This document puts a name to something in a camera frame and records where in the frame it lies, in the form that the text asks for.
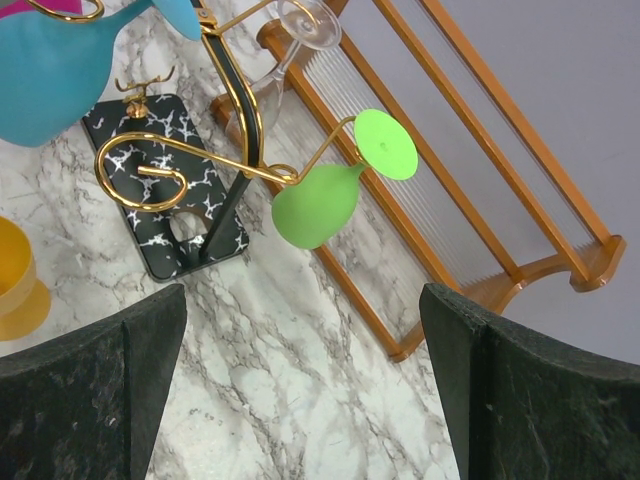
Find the green disc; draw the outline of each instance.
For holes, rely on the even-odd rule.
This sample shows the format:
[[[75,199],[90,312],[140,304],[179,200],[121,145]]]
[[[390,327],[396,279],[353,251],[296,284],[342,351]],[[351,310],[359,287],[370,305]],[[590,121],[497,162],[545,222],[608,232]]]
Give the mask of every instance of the green disc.
[[[362,111],[356,117],[354,134],[362,157],[379,174],[406,180],[416,173],[416,146],[391,115],[375,109]]]

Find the magenta object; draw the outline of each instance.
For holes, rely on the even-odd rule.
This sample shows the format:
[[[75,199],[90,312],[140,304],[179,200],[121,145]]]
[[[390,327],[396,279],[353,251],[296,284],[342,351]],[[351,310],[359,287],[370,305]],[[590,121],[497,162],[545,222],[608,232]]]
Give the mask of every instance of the magenta object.
[[[39,0],[39,3],[52,10],[82,13],[82,0]],[[33,7],[26,0],[17,0],[8,7],[0,8],[0,18],[29,10],[33,10]]]

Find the clear glass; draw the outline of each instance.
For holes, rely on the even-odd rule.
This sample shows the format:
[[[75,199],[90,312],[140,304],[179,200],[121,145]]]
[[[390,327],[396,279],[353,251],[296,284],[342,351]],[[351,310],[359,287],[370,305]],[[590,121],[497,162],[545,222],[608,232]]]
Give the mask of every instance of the clear glass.
[[[337,17],[322,0],[278,0],[278,16],[293,42],[273,70],[251,85],[265,133],[278,121],[285,75],[300,48],[305,46],[316,51],[327,50],[338,45],[342,38]],[[227,123],[225,133],[228,138],[240,136],[235,112]]]

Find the wooden rack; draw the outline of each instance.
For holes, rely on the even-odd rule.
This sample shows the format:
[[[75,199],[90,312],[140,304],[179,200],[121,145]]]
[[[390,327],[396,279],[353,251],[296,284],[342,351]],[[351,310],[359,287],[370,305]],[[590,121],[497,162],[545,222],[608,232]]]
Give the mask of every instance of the wooden rack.
[[[407,212],[403,210],[398,200],[394,197],[394,194],[385,187],[383,182],[379,181],[372,171],[366,172],[362,177],[362,182],[366,189],[371,193],[411,252],[435,282],[448,285],[494,312],[501,313],[509,301],[530,283],[554,273],[570,272],[571,285],[578,292],[591,291],[606,284],[613,276],[624,252],[626,246],[624,239],[619,235],[611,235],[609,233],[606,226],[563,170],[558,160],[547,148],[443,6],[437,0],[415,1],[421,4],[425,14],[429,15],[437,24],[451,47],[459,55],[459,58],[488,93],[495,106],[511,125],[515,134],[522,140],[535,161],[546,172],[549,181],[555,185],[567,204],[575,212],[575,215],[592,235],[593,241],[588,245],[582,246],[574,246],[569,242],[561,228],[554,223],[549,213],[543,208],[527,183],[500,150],[487,129],[465,103],[464,98],[456,90],[454,84],[436,63],[427,47],[419,40],[390,0],[373,0],[373,3],[386,18],[386,21],[402,40],[408,51],[411,52],[413,58],[438,88],[451,109],[453,109],[491,161],[491,164],[499,172],[504,182],[526,208],[538,228],[553,245],[556,253],[523,265],[519,265],[514,261],[496,233],[483,219],[463,189],[456,183],[445,164],[438,158],[419,129],[394,99],[376,71],[365,60],[365,57],[354,42],[351,41],[349,35],[343,33],[340,44],[342,52],[355,66],[371,90],[375,92],[384,108],[403,124],[411,134],[422,160],[428,165],[457,208],[464,215],[466,221],[486,245],[493,258],[500,265],[502,272],[472,284],[461,285],[459,279],[447,269],[442,259],[434,251],[429,240],[420,233],[419,229],[411,221]],[[327,4],[331,6],[337,15],[340,15],[347,4],[347,0],[327,1]],[[266,24],[258,35],[260,45],[268,49],[277,60],[283,58],[290,41],[290,37],[277,20]],[[329,106],[305,77],[304,65],[311,58],[312,52],[305,52],[303,55],[305,56],[303,62],[290,67],[287,73],[288,87],[297,93],[321,127],[329,133],[341,119],[335,117]],[[226,124],[230,113],[230,105],[227,99],[225,97],[215,99],[211,109],[218,121]],[[339,135],[336,144],[346,162],[354,164],[356,162],[354,144],[348,133],[343,132]],[[275,194],[278,192],[279,187],[269,184],[269,188]],[[403,338],[396,340],[329,248],[322,246],[315,253],[362,315],[389,357],[393,361],[400,362],[411,355],[424,340],[424,333],[419,319],[416,318],[415,326]]]

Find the gold wine glass holder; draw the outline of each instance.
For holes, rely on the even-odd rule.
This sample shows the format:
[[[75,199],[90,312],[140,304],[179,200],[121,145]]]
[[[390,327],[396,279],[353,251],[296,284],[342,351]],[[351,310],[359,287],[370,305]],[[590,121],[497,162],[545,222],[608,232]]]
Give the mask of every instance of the gold wine glass holder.
[[[62,22],[67,23],[91,23],[104,15],[104,4],[101,0],[87,0],[89,3],[95,5],[96,9],[88,15],[69,15],[65,13],[56,12],[44,5],[36,2],[36,0],[27,0],[27,3],[33,7],[36,12],[46,15],[50,18],[55,18]]]
[[[218,73],[220,74],[227,94],[231,99],[233,108],[238,117],[240,131],[242,133],[242,161],[238,162],[230,158],[211,153],[204,149],[194,147],[179,140],[168,138],[166,136],[158,135],[155,133],[143,131],[122,133],[112,137],[110,140],[105,142],[98,149],[95,157],[94,169],[96,177],[100,186],[102,187],[106,195],[109,196],[109,198],[111,198],[114,202],[122,207],[131,210],[153,213],[173,208],[185,197],[187,193],[188,181],[185,176],[179,171],[144,165],[138,167],[139,174],[150,177],[172,178],[179,184],[178,192],[173,197],[157,203],[137,202],[128,199],[118,193],[118,191],[113,187],[111,181],[109,180],[109,176],[105,169],[105,160],[109,152],[122,143],[153,142],[161,145],[166,145],[168,147],[175,148],[177,150],[198,156],[200,158],[232,167],[244,174],[247,179],[251,179],[257,176],[264,180],[283,186],[293,186],[299,184],[311,171],[313,166],[318,162],[322,154],[326,151],[329,145],[331,145],[336,136],[345,127],[345,125],[355,120],[355,116],[350,116],[340,121],[301,171],[298,171],[291,165],[266,165],[264,163],[264,131],[258,104],[253,92],[251,91],[249,83],[241,73],[241,69],[238,66],[235,57],[233,56],[233,53],[222,38],[222,34],[245,20],[250,15],[253,15],[258,10],[272,3],[273,1],[274,0],[262,0],[255,6],[249,8],[245,12],[241,13],[240,15],[236,16],[235,18],[221,26],[218,26],[218,22],[209,8],[202,6],[199,3],[199,0],[193,0],[192,2],[194,3],[194,8],[200,22],[202,31],[202,43],[204,44],[209,57],[211,58],[213,64],[218,70]],[[313,17],[313,13],[311,11],[306,9],[297,0],[288,1],[300,8],[315,23],[315,18]],[[102,5],[100,0],[94,0],[94,3],[98,5],[98,9],[100,10],[100,5]],[[140,93],[130,95],[129,97],[125,98],[125,102],[130,102],[128,108],[128,112],[130,112],[130,115],[139,115],[138,117],[134,118],[141,118],[142,116],[146,115],[146,111],[143,109],[144,103],[146,102],[146,88],[151,83],[156,83],[159,81],[162,80],[160,80],[160,78],[156,78],[149,82],[140,84],[129,84],[124,88],[120,85],[120,83],[116,81],[117,88],[123,92],[133,88],[142,89]],[[250,128],[249,124],[252,120],[254,124],[252,126],[253,128]],[[257,148],[253,149],[253,151],[250,148],[251,143],[254,143],[255,146],[257,146]],[[362,156],[357,151],[357,147],[355,148],[355,150],[356,151],[354,152],[354,155],[356,155],[362,163],[365,163],[362,159]]]

